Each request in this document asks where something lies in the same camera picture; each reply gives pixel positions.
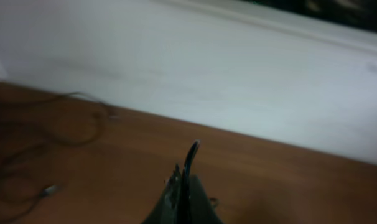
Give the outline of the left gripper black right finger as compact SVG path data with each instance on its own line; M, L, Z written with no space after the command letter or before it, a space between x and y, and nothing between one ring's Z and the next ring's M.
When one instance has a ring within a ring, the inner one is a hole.
M196 175L190 177L190 210L192 224L223 224Z

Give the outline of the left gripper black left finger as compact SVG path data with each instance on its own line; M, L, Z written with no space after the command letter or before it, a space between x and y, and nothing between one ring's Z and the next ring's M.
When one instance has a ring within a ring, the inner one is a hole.
M182 174L179 165L176 164L159 200L142 224L176 224L181 185Z

